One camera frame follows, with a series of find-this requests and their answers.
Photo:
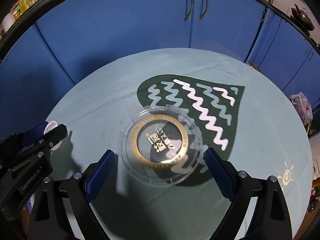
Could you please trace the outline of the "black wok with lid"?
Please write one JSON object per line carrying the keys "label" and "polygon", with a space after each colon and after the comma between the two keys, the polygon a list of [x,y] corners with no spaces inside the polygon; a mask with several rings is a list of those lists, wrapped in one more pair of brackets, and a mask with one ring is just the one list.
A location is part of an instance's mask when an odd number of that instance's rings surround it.
{"label": "black wok with lid", "polygon": [[295,4],[294,8],[291,8],[292,16],[308,31],[313,31],[315,26],[313,25],[308,11],[305,8],[299,9],[298,5]]}

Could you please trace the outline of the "blue kitchen cabinets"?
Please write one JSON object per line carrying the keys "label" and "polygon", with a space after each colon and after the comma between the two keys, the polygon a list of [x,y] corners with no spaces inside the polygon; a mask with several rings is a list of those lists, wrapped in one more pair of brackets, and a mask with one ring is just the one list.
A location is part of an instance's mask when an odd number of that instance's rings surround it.
{"label": "blue kitchen cabinets", "polygon": [[104,65],[163,48],[252,61],[286,96],[319,106],[319,48],[262,0],[38,0],[1,39],[1,136],[43,123]]}

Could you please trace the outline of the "white bottle cap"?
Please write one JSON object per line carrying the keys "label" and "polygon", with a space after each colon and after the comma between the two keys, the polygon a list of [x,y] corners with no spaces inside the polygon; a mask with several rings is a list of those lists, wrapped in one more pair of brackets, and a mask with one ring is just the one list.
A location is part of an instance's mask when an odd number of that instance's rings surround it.
{"label": "white bottle cap", "polygon": [[50,121],[44,130],[44,135],[47,133],[49,133],[47,138],[50,139],[50,142],[52,142],[53,145],[50,151],[54,152],[60,148],[62,144],[62,136],[65,135],[65,130],[56,121]]}

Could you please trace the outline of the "clear round plastic lid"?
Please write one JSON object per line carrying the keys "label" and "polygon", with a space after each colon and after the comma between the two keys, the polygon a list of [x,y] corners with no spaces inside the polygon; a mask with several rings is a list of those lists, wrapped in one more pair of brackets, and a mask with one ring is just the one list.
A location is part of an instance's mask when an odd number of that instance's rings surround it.
{"label": "clear round plastic lid", "polygon": [[200,162],[202,134],[175,106],[145,107],[128,124],[119,153],[128,173],[151,186],[185,181]]}

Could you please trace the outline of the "grey bin with plastic bag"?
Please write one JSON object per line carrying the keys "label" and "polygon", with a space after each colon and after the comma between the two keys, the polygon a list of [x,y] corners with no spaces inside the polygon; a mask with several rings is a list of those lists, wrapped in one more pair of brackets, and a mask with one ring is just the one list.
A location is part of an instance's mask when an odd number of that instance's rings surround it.
{"label": "grey bin with plastic bag", "polygon": [[304,126],[308,125],[313,120],[312,108],[310,102],[307,97],[303,94],[303,92],[299,92],[298,94],[292,94],[290,96],[290,100],[296,109],[302,123]]}

